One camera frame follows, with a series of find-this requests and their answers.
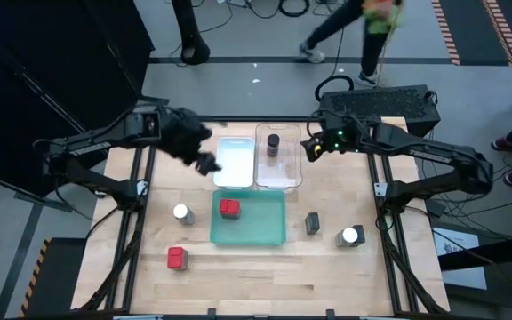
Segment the white-lid glass spice jar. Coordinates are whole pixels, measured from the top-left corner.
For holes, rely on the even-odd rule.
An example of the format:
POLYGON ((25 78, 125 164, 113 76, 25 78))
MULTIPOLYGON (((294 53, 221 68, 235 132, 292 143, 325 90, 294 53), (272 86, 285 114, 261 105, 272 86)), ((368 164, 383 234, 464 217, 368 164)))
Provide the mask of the white-lid glass spice jar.
POLYGON ((358 240, 358 233, 354 228, 344 228, 335 236, 337 247, 353 247, 358 240))

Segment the white-lid bagel seasoning jar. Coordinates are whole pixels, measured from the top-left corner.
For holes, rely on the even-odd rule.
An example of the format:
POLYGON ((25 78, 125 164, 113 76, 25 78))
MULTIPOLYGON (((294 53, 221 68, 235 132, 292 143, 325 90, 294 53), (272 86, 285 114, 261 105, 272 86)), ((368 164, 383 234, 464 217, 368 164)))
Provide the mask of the white-lid bagel seasoning jar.
POLYGON ((195 214, 185 204, 175 205, 172 214, 181 225, 190 226, 195 222, 195 214))

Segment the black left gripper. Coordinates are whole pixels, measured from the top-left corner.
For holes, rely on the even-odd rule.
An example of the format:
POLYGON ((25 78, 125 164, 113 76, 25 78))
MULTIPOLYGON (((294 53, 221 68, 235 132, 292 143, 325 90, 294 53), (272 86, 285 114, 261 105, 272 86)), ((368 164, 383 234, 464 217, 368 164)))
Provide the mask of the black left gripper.
POLYGON ((185 165, 196 163, 199 174, 206 176, 221 170, 213 153, 200 151, 202 141, 211 138, 212 131, 199 120, 197 113, 186 108, 161 108, 160 133, 160 149, 185 165))

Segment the black plate yellow hazard stripe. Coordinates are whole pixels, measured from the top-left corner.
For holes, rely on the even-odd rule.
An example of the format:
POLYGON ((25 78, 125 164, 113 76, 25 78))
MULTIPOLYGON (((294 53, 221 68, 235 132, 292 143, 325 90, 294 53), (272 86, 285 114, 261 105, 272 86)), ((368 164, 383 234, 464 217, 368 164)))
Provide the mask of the black plate yellow hazard stripe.
POLYGON ((86 241, 54 237, 43 240, 20 317, 63 316, 70 312, 86 241))

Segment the white plastic bin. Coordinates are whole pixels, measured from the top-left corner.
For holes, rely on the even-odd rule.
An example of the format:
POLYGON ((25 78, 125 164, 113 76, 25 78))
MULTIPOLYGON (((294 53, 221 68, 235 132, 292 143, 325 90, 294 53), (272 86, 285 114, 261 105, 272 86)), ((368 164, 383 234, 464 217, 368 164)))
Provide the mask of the white plastic bin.
POLYGON ((220 138, 216 163, 221 170, 214 174, 214 184, 219 188, 249 188, 253 184, 254 156, 253 138, 220 138))

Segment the clear plastic bin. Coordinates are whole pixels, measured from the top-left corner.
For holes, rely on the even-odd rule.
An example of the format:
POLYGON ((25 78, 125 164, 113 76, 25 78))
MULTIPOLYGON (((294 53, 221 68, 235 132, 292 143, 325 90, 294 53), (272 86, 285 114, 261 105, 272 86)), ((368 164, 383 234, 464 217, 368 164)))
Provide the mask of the clear plastic bin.
POLYGON ((302 182, 301 130, 296 124, 263 123, 255 129, 254 182, 258 188, 289 192, 302 182), (269 134, 280 137, 278 155, 267 156, 269 134))

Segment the black standing post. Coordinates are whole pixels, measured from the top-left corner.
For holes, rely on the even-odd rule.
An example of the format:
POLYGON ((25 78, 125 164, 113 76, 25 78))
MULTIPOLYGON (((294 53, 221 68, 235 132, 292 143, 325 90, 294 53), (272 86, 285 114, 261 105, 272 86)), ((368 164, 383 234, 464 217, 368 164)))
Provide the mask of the black standing post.
POLYGON ((198 29, 192 1, 172 0, 172 8, 180 31, 181 61, 191 66, 205 63, 211 51, 198 29))

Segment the black perforated computer tower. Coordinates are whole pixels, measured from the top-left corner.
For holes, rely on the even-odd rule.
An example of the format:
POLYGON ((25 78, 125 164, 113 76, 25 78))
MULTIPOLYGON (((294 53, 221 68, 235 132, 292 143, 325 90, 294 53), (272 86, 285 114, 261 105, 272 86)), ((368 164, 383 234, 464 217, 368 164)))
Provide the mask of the black perforated computer tower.
POLYGON ((437 93, 426 85, 362 89, 324 93, 320 109, 352 113, 357 117, 402 117, 408 132, 424 137, 441 121, 437 111, 437 93))

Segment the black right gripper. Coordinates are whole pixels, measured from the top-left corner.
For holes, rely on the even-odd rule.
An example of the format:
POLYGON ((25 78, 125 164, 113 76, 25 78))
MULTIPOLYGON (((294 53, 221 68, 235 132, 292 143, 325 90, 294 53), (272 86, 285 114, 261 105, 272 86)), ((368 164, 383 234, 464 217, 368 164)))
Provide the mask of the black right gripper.
POLYGON ((322 131, 318 140, 311 137, 302 141, 306 157, 309 162, 318 160, 324 152, 358 152, 364 128, 352 116, 323 116, 321 120, 322 131))

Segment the dark mat orange striped edge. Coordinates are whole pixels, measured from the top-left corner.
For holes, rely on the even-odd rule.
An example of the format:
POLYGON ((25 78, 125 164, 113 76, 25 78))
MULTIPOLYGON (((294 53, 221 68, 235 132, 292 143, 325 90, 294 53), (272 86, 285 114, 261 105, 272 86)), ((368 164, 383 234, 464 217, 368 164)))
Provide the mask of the dark mat orange striped edge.
POLYGON ((512 65, 512 33, 496 0, 431 0, 431 3, 453 64, 512 65))

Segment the teal plastic bin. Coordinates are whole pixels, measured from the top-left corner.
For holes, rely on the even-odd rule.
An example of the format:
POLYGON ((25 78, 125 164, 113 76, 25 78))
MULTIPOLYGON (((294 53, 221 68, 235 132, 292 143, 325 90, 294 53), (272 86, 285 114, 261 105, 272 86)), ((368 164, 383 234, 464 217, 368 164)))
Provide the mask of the teal plastic bin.
POLYGON ((219 245, 281 245, 286 241, 285 194, 277 190, 219 189, 212 193, 210 241, 219 245), (239 202, 238 219, 223 218, 221 200, 239 202))

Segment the black folding partition screen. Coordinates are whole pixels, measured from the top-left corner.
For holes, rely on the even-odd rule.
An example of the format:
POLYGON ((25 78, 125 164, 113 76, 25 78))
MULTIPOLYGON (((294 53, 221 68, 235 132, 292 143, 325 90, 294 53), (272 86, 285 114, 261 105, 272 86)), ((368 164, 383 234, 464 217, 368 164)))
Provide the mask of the black folding partition screen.
POLYGON ((0 184, 53 191, 44 142, 133 106, 152 49, 133 0, 0 0, 0 184))

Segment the red-lid patterned spice tin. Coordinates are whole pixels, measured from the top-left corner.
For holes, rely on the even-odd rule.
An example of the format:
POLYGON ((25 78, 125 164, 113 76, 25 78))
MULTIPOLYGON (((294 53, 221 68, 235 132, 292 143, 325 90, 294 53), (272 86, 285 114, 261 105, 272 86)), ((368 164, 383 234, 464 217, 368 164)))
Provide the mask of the red-lid patterned spice tin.
POLYGON ((167 251, 166 266, 168 269, 184 271, 188 269, 188 251, 180 246, 172 246, 167 251))
POLYGON ((221 199, 219 213, 223 219, 238 219, 241 213, 240 202, 235 199, 221 199))

